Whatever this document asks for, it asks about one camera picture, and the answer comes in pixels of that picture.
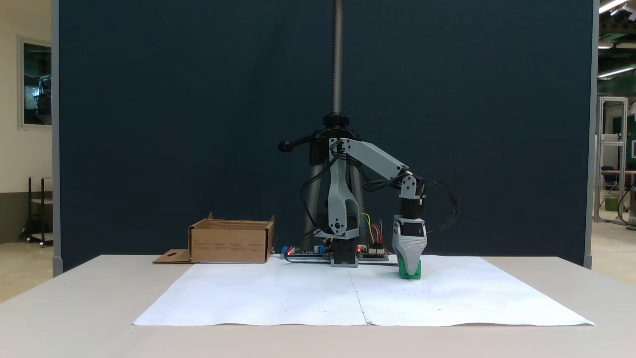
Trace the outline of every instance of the green block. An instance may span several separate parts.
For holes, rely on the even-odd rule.
[[[406,265],[404,264],[403,258],[398,257],[397,264],[399,265],[399,276],[405,280],[419,280],[422,276],[422,260],[417,264],[417,270],[415,270],[415,273],[412,275],[406,272]]]

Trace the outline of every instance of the metal shelf frame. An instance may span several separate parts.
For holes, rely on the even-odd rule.
[[[623,105],[623,114],[621,115],[621,140],[620,141],[603,141],[603,118],[605,103],[614,102],[621,103]],[[603,166],[603,148],[604,147],[621,147],[621,158],[619,163],[619,178],[618,178],[618,195],[623,197],[625,193],[625,166],[627,156],[627,109],[628,101],[627,97],[598,97],[597,105],[597,151],[596,151],[596,187],[594,192],[594,222],[613,222],[617,224],[623,224],[622,221],[617,219],[602,219],[598,216],[600,209],[600,191],[603,182],[603,176],[601,174],[601,167]],[[619,205],[619,211],[623,212],[623,203]]]

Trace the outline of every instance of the cardboard box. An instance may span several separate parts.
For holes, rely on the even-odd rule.
[[[274,241],[274,217],[270,221],[215,220],[212,214],[188,229],[188,249],[170,250],[155,264],[267,262]]]

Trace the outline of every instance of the fluorescent light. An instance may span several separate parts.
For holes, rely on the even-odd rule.
[[[612,70],[610,72],[603,72],[603,73],[599,74],[598,77],[599,78],[603,78],[603,77],[609,77],[609,76],[612,76],[612,75],[618,75],[619,73],[631,71],[634,68],[636,68],[636,64],[629,65],[629,66],[627,66],[625,68],[615,69],[615,70]]]
[[[636,43],[634,42],[624,42],[616,45],[616,48],[636,48]]]
[[[627,0],[612,0],[605,5],[601,5],[601,7],[598,9],[598,13],[604,13],[605,11],[608,11],[618,5],[625,4],[626,2]]]

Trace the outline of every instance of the white table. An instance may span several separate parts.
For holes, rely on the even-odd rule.
[[[0,357],[636,356],[636,287],[554,257],[485,259],[596,327],[133,326],[190,267],[153,259],[100,256],[0,304]]]

